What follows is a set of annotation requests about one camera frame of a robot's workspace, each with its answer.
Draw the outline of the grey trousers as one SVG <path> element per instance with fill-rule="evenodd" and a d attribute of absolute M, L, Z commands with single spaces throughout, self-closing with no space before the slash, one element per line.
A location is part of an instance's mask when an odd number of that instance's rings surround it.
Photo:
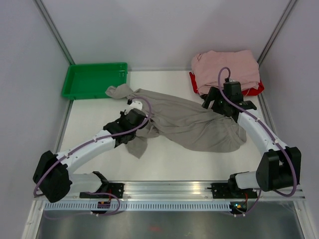
<path fill-rule="evenodd" d="M 144 89 L 133 91 L 127 84 L 110 86 L 106 95 L 134 98 L 143 104 L 144 113 L 151 114 L 148 124 L 126 145 L 136 158 L 145 153 L 149 138 L 160 135 L 189 150 L 216 153 L 234 152 L 247 140 L 245 130 L 233 119 L 190 100 Z"/>

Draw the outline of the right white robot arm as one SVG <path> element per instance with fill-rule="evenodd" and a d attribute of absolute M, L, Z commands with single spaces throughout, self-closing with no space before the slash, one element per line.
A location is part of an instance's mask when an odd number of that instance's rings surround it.
<path fill-rule="evenodd" d="M 230 176 L 228 193 L 232 197 L 239 197 L 246 189 L 261 189 L 264 192 L 274 191 L 284 197 L 293 196 L 300 183 L 300 150 L 281 141 L 260 119 L 256 106 L 243 99 L 239 82 L 225 82 L 223 86 L 223 89 L 211 87 L 202 106 L 235 120 L 248 133 L 262 155 L 256 171 Z"/>

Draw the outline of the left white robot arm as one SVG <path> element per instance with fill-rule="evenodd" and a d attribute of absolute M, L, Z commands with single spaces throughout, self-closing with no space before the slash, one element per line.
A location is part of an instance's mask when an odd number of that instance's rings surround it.
<path fill-rule="evenodd" d="M 138 109 L 121 112 L 118 119 L 106 124 L 89 141 L 59 153 L 44 152 L 33 175 L 36 184 L 33 195 L 44 196 L 51 203 L 74 193 L 80 198 L 116 198 L 109 181 L 99 171 L 87 174 L 75 171 L 96 156 L 133 140 L 149 118 Z"/>

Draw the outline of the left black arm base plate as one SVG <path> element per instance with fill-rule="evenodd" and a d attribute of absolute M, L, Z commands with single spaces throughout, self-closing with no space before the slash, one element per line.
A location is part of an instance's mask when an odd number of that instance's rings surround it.
<path fill-rule="evenodd" d="M 84 199 L 112 199 L 113 196 L 116 196 L 119 199 L 123 198 L 124 193 L 124 184 L 123 183 L 106 183 L 103 184 L 97 191 L 95 192 L 81 192 L 80 198 Z"/>

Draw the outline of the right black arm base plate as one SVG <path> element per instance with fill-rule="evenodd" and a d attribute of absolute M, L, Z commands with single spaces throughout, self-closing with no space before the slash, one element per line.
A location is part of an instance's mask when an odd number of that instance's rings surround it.
<path fill-rule="evenodd" d="M 258 194 L 252 189 L 238 189 L 228 183 L 212 183 L 211 193 L 213 199 L 257 199 Z"/>

